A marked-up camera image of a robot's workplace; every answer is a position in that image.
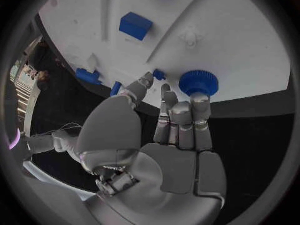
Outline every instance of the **small blue cube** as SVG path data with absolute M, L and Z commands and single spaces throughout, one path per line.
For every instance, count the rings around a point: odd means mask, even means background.
M 121 18 L 119 30 L 140 41 L 143 41 L 153 22 L 133 12 Z

